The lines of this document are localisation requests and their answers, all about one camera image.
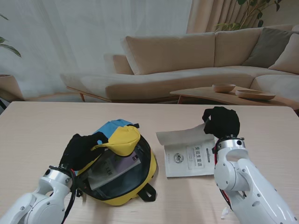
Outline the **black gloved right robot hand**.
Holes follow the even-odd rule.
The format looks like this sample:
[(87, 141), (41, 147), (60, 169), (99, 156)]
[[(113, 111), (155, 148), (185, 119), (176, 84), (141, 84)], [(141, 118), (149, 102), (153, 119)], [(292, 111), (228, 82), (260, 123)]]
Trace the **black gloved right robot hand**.
[(234, 110), (222, 106), (205, 109), (202, 119), (205, 134), (212, 134), (218, 139), (236, 138), (240, 131), (239, 117)]

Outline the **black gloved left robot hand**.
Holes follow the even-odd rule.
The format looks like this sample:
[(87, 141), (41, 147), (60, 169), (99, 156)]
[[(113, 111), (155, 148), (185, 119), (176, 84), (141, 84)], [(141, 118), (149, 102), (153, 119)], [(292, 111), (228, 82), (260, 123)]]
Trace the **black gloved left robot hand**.
[(74, 171), (83, 169), (105, 151), (104, 147), (97, 147), (99, 140), (108, 143), (108, 138), (102, 132), (87, 136), (75, 134), (64, 150), (59, 166)]

